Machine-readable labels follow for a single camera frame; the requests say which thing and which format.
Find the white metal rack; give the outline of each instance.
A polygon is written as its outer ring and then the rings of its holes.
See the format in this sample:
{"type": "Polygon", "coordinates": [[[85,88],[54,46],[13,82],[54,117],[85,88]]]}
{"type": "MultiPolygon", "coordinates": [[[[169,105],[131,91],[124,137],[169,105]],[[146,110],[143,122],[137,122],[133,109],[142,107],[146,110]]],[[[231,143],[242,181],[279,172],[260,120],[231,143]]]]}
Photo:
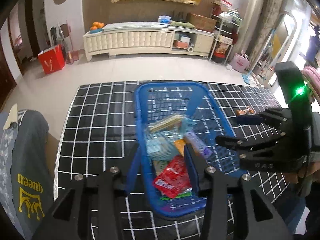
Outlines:
{"type": "MultiPolygon", "coordinates": [[[[237,28],[237,34],[239,33],[240,25],[238,25],[237,23],[230,22],[230,21],[226,20],[226,15],[231,15],[232,17],[239,19],[239,20],[240,20],[240,23],[242,22],[242,19],[239,18],[238,16],[236,16],[234,11],[229,10],[229,11],[227,11],[227,12],[224,12],[224,13],[222,13],[222,14],[223,14],[222,17],[221,17],[221,16],[216,16],[216,15],[212,14],[212,11],[213,11],[213,9],[211,9],[211,13],[210,13],[211,18],[212,18],[212,16],[214,16],[215,18],[220,18],[220,19],[221,19],[221,23],[220,23],[220,26],[219,26],[219,27],[215,26],[215,28],[218,30],[218,34],[217,34],[217,36],[214,37],[214,41],[215,41],[215,42],[214,42],[214,45],[213,45],[213,48],[212,48],[212,52],[211,52],[211,54],[210,54],[209,61],[212,60],[212,56],[213,56],[214,50],[215,50],[215,48],[216,48],[216,46],[217,46],[217,43],[218,43],[218,42],[222,42],[222,41],[219,41],[219,36],[220,36],[221,32],[227,33],[227,34],[231,34],[230,32],[227,32],[227,31],[225,31],[225,30],[222,29],[224,23],[227,22],[227,23],[231,23],[231,24],[233,24],[233,25],[238,26],[238,28],[237,28]]],[[[227,56],[226,56],[226,59],[225,59],[224,62],[221,63],[221,64],[223,64],[223,65],[226,64],[226,62],[227,62],[227,60],[228,60],[228,58],[229,58],[229,55],[230,55],[230,52],[231,52],[232,47],[233,47],[233,44],[230,45],[230,47],[229,47],[229,52],[228,52],[228,54],[227,54],[227,56]]]]}

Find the human hand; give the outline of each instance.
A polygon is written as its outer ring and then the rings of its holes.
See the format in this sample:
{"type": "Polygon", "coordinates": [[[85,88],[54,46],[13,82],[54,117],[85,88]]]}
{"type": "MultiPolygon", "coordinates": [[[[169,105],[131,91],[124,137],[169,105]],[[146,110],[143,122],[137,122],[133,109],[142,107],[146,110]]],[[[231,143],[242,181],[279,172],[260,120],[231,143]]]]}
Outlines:
{"type": "MultiPolygon", "coordinates": [[[[298,177],[299,178],[303,178],[304,174],[306,172],[306,167],[303,167],[300,171],[298,171],[297,173],[283,173],[284,175],[284,180],[287,183],[294,183],[297,184],[298,181],[298,177]]],[[[307,176],[313,174],[313,181],[317,181],[320,182],[320,162],[311,162],[309,163],[308,166],[308,171],[307,171],[307,176]]]]}

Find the black table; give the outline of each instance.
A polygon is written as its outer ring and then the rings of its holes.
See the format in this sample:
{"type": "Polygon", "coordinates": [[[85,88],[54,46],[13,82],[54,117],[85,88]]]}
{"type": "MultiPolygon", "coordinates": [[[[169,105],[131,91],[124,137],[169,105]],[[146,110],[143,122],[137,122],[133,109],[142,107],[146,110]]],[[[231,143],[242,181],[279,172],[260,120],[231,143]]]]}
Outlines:
{"type": "MultiPolygon", "coordinates": [[[[55,197],[71,178],[82,173],[96,176],[106,167],[117,166],[120,159],[137,143],[135,135],[133,91],[143,81],[100,83],[80,86],[66,118],[55,167],[55,197]]],[[[279,107],[269,90],[249,86],[201,82],[214,98],[232,127],[234,135],[254,140],[277,133],[268,125],[237,125],[236,110],[251,106],[256,112],[279,107]]],[[[271,202],[286,189],[280,173],[251,172],[271,202]]],[[[128,198],[119,200],[125,239],[198,239],[204,211],[189,219],[167,221],[150,210],[144,196],[141,176],[128,198]]],[[[229,234],[233,226],[232,199],[229,203],[229,234]]],[[[97,236],[97,207],[92,209],[92,232],[97,236]]]]}

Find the blue plastic basket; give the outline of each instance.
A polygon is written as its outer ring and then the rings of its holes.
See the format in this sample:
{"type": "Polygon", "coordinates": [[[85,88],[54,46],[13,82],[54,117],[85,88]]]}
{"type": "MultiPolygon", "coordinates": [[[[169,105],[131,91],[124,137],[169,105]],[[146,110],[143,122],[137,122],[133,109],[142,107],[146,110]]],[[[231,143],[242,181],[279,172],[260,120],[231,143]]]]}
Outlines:
{"type": "Polygon", "coordinates": [[[141,148],[141,166],[147,199],[153,211],[161,216],[177,218],[205,207],[206,198],[191,195],[160,200],[161,193],[153,187],[155,171],[147,156],[144,132],[153,123],[171,114],[184,114],[196,122],[194,132],[210,147],[209,165],[232,176],[240,176],[236,152],[215,143],[217,135],[233,136],[227,119],[209,91],[197,82],[147,82],[135,90],[136,129],[141,148]]]}

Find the tiled floor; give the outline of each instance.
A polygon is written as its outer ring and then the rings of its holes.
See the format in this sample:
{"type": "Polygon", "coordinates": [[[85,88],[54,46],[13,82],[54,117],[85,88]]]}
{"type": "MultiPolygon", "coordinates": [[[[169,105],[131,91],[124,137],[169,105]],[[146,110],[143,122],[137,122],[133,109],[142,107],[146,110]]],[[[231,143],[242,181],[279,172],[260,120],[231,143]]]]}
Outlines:
{"type": "Polygon", "coordinates": [[[201,57],[174,55],[130,55],[108,58],[97,55],[87,62],[84,55],[73,65],[44,75],[38,61],[18,82],[4,111],[18,104],[18,109],[41,112],[49,123],[49,132],[60,139],[62,127],[78,86],[89,83],[129,80],[196,80],[246,85],[237,71],[201,57]]]}

